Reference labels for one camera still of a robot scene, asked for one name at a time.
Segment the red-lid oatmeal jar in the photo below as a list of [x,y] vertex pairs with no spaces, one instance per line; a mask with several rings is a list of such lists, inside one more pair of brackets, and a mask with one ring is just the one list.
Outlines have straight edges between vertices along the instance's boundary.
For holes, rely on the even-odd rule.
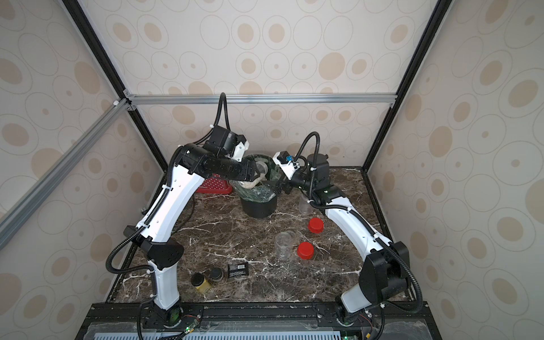
[[239,185],[244,189],[253,189],[266,179],[266,175],[269,172],[269,167],[264,161],[256,161],[255,172],[251,181],[241,181]]
[[314,208],[309,204],[305,194],[300,194],[298,209],[302,215],[310,215],[314,210]]

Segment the black trash bin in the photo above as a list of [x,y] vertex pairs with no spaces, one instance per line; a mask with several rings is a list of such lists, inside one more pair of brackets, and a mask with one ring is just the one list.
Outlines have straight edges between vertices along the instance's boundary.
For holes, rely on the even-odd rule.
[[243,198],[241,198],[240,201],[242,204],[243,212],[245,212],[249,217],[256,219],[263,219],[269,217],[275,212],[278,205],[277,196],[273,197],[270,201],[264,203],[248,201]]

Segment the small red jar lid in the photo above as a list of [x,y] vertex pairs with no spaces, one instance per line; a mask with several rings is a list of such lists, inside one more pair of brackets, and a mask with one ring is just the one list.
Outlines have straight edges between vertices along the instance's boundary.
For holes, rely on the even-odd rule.
[[320,218],[312,218],[307,227],[311,233],[320,234],[324,231],[324,221]]

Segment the clear oatmeal jar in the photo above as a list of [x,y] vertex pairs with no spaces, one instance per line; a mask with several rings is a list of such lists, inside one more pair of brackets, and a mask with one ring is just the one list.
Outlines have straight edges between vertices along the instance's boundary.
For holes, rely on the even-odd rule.
[[276,259],[280,262],[287,262],[293,255],[296,243],[296,234],[292,230],[279,232],[275,239]]

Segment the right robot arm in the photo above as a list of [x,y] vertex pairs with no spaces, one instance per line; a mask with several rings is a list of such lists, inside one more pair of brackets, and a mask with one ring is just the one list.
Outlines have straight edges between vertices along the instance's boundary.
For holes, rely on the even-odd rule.
[[278,190],[306,192],[307,202],[334,222],[355,246],[364,261],[358,283],[337,297],[337,319],[351,324],[363,310],[392,306],[405,314],[419,313],[424,306],[422,289],[409,265],[409,251],[402,242],[382,235],[352,205],[344,192],[326,180],[311,182],[299,171],[281,175]]

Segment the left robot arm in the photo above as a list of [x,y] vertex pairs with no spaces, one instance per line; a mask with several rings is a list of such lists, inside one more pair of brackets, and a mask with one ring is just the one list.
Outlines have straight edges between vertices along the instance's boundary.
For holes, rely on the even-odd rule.
[[[156,313],[163,325],[174,327],[181,321],[177,265],[184,253],[180,243],[172,239],[172,231],[190,198],[205,179],[216,174],[230,181],[253,181],[258,178],[254,161],[244,159],[248,142],[239,142],[231,149],[210,143],[198,146],[189,143],[174,152],[165,183],[159,195],[136,226],[128,226],[126,239],[106,259],[110,273],[122,274],[146,270],[152,279],[152,297]],[[128,244],[138,246],[147,255],[147,264],[127,269],[113,266],[113,258]]]

